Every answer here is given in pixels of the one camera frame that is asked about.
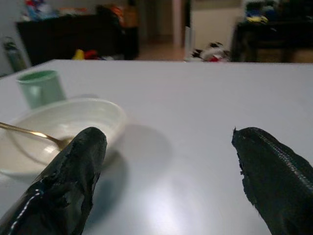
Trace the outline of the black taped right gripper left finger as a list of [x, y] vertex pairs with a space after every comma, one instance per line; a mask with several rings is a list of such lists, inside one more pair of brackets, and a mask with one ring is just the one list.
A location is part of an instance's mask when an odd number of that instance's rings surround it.
[[106, 135], [96, 127], [77, 134], [3, 215], [0, 233], [82, 234], [106, 148]]

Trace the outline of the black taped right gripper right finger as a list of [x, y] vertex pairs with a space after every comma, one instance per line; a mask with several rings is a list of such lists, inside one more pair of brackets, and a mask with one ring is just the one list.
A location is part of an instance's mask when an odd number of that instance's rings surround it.
[[313, 167], [270, 133], [234, 129], [244, 193], [273, 235], [313, 233]]

